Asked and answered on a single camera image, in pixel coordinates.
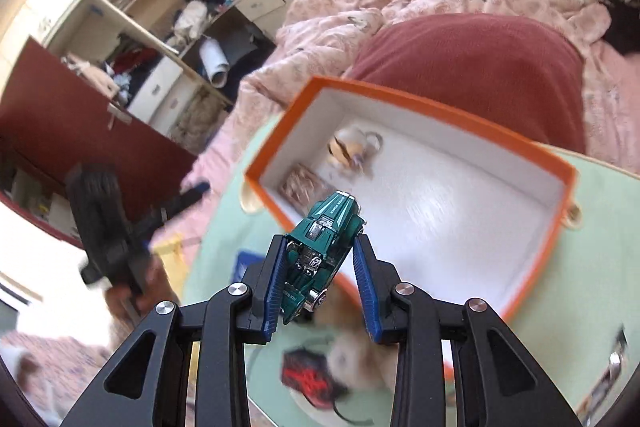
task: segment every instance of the pink blanket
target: pink blanket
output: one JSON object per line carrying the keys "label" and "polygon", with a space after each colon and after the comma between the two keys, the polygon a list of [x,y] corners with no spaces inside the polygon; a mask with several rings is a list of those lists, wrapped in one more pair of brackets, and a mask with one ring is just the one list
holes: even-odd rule
{"label": "pink blanket", "polygon": [[[197,208],[175,219],[160,237],[174,233],[201,237],[216,211],[235,163],[255,131],[281,112],[315,74],[348,75],[361,45],[384,26],[440,13],[492,13],[527,16],[562,33],[584,59],[584,122],[591,156],[640,171],[636,151],[640,92],[629,87],[636,78],[612,76],[606,62],[624,59],[599,39],[609,27],[606,8],[597,0],[295,0],[278,47],[270,59],[241,83],[236,107],[210,147],[196,160],[186,185],[206,178],[212,193]],[[190,263],[196,249],[187,249]]]}

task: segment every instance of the green toy car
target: green toy car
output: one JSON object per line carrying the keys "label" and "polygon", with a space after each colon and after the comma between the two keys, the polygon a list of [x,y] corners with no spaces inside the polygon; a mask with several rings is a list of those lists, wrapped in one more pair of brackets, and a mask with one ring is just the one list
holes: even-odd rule
{"label": "green toy car", "polygon": [[322,304],[327,286],[366,224],[359,213],[355,198],[338,190],[311,207],[308,216],[286,236],[289,268],[282,297],[285,324],[302,308],[313,312]]}

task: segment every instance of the green tablecloth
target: green tablecloth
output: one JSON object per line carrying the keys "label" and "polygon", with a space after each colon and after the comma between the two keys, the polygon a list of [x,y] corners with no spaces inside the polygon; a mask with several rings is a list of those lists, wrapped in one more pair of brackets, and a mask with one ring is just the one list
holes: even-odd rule
{"label": "green tablecloth", "polygon": [[[266,210],[248,215],[239,205],[244,170],[274,124],[254,137],[220,201],[186,282],[185,303],[207,300],[227,286],[239,250],[264,253],[271,237],[282,233]],[[561,233],[545,272],[510,325],[575,407],[606,368],[622,324],[629,348],[619,387],[640,360],[640,182],[586,158],[558,154],[580,171],[575,200],[584,223]],[[316,425],[280,384],[282,352],[303,345],[326,349],[331,337],[331,331],[280,325],[267,346],[246,348],[249,395],[280,427]],[[339,408],[347,418],[387,426],[391,405],[389,392],[372,391],[354,394]]]}

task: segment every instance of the red cabinet door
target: red cabinet door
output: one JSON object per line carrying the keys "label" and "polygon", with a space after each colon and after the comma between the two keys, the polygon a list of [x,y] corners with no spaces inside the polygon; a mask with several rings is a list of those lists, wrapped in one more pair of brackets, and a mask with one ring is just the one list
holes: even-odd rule
{"label": "red cabinet door", "polygon": [[195,156],[136,118],[114,118],[110,104],[30,39],[0,98],[0,138],[60,183],[79,163],[113,166],[138,219],[178,193]]}

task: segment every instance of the open box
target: open box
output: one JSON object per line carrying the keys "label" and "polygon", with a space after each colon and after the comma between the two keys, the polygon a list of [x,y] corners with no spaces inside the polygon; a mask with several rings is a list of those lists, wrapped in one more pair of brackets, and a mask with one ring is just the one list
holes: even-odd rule
{"label": "open box", "polygon": [[[327,162],[347,126],[383,137],[367,172]],[[545,265],[575,169],[511,131],[405,92],[313,78],[246,172],[285,230],[302,217],[278,191],[302,163],[353,194],[376,256],[433,298],[485,299],[505,320]],[[351,255],[336,281],[358,298]],[[450,376],[450,349],[443,351]]]}

